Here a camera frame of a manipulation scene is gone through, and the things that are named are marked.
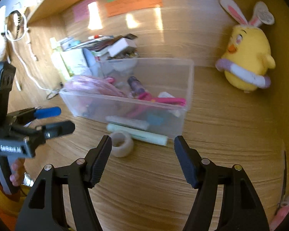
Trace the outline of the person's left hand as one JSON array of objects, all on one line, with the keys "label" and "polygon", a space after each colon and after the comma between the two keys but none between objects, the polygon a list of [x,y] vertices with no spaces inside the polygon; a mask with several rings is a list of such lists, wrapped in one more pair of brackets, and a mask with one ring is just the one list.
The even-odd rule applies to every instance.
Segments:
[{"label": "person's left hand", "polygon": [[17,159],[12,164],[12,174],[10,176],[10,181],[15,187],[20,186],[24,180],[25,174],[24,163],[25,159]]}]

